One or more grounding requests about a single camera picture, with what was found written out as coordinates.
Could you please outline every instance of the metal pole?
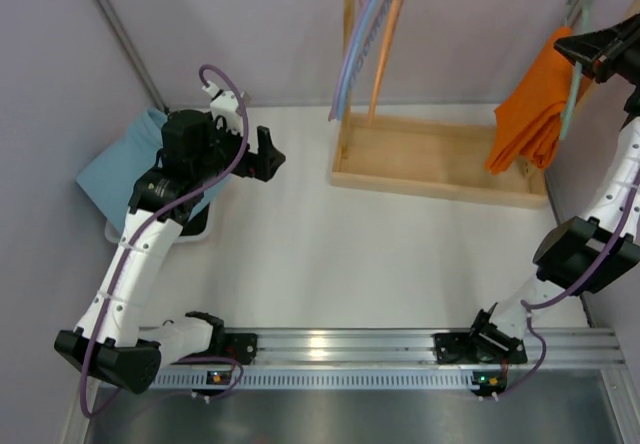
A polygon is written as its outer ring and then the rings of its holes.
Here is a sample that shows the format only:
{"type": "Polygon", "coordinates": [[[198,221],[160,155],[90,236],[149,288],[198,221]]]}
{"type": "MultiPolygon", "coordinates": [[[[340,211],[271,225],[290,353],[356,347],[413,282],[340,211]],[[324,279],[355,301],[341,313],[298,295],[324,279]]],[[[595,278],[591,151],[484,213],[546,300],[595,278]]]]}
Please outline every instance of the metal pole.
{"type": "Polygon", "coordinates": [[[93,2],[96,4],[96,7],[102,14],[102,17],[104,17],[107,25],[109,26],[109,29],[111,30],[111,33],[116,39],[116,42],[122,49],[122,52],[133,68],[134,73],[140,81],[140,84],[144,88],[145,93],[147,94],[151,102],[153,102],[153,105],[158,109],[162,109],[167,112],[169,110],[168,106],[166,105],[164,99],[162,99],[160,91],[158,91],[158,88],[153,82],[153,79],[151,79],[147,68],[142,62],[140,54],[138,53],[136,47],[133,45],[129,34],[122,25],[122,22],[120,21],[118,14],[116,14],[115,9],[111,5],[111,2],[109,0],[93,0],[93,2]]]}

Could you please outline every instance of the wooden tray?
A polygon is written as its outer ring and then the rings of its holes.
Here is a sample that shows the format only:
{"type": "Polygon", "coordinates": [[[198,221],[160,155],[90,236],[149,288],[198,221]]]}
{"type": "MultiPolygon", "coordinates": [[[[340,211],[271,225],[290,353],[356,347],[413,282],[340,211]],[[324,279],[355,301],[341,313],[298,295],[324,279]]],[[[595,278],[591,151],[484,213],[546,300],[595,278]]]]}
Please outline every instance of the wooden tray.
{"type": "Polygon", "coordinates": [[[331,183],[372,191],[536,208],[547,203],[544,176],[524,161],[497,176],[485,171],[494,128],[345,113],[331,183]]]}

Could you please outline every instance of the white table surface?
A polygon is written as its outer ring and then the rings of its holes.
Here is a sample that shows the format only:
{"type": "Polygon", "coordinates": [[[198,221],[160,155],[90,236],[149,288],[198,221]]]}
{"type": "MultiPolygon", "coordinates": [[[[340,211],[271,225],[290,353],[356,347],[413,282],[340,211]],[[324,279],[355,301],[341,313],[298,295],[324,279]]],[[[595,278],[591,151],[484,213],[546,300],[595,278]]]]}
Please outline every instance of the white table surface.
{"type": "MultiPolygon", "coordinates": [[[[490,124],[489,105],[381,107],[380,112],[490,124]]],[[[229,327],[467,327],[535,272],[555,222],[538,210],[333,187],[338,124],[328,109],[250,109],[287,156],[265,184],[233,178],[211,235],[175,245],[142,325],[192,310],[229,327]]],[[[255,146],[255,129],[251,133],[255,146]]],[[[586,327],[566,299],[541,327],[586,327]]]]}

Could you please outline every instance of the orange hanger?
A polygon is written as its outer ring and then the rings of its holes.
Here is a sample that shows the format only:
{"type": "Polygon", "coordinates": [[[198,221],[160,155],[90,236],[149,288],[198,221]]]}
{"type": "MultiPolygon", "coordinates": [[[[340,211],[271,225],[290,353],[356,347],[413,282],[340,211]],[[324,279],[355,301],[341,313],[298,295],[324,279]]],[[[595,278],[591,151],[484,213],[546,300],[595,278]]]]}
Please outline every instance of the orange hanger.
{"type": "Polygon", "coordinates": [[[373,92],[371,93],[371,102],[369,103],[369,116],[367,119],[367,122],[369,124],[373,122],[373,116],[376,113],[376,104],[378,102],[378,95],[380,94],[380,87],[382,86],[384,71],[387,68],[387,61],[389,60],[391,44],[393,43],[393,36],[396,33],[398,18],[400,17],[400,12],[402,12],[403,4],[404,4],[404,0],[393,0],[391,2],[391,9],[389,10],[389,18],[387,19],[387,27],[384,30],[384,37],[382,38],[382,47],[380,48],[380,57],[378,58],[378,71],[376,72],[376,80],[375,80],[375,84],[373,85],[373,92]]]}

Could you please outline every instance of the teal hanger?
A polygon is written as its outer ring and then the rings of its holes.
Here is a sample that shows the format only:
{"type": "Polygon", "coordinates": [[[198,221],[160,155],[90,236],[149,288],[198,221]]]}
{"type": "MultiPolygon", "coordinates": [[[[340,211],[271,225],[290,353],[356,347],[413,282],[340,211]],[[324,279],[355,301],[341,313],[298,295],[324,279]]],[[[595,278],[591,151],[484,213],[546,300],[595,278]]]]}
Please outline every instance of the teal hanger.
{"type": "MultiPolygon", "coordinates": [[[[567,1],[567,7],[570,7],[570,4],[573,3],[573,0],[567,1]]],[[[580,4],[582,6],[582,19],[581,19],[581,31],[583,33],[591,32],[591,0],[580,0],[580,4]]],[[[569,16],[565,17],[565,25],[568,25],[567,19],[569,16]]],[[[573,119],[573,112],[576,109],[576,101],[578,100],[578,91],[580,90],[580,80],[582,79],[582,64],[576,63],[573,69],[573,77],[571,78],[571,88],[569,89],[569,100],[567,100],[567,105],[564,107],[562,114],[560,114],[560,118],[562,119],[562,129],[560,130],[560,140],[564,140],[567,137],[567,133],[569,132],[569,126],[571,125],[571,120],[573,119]]]]}

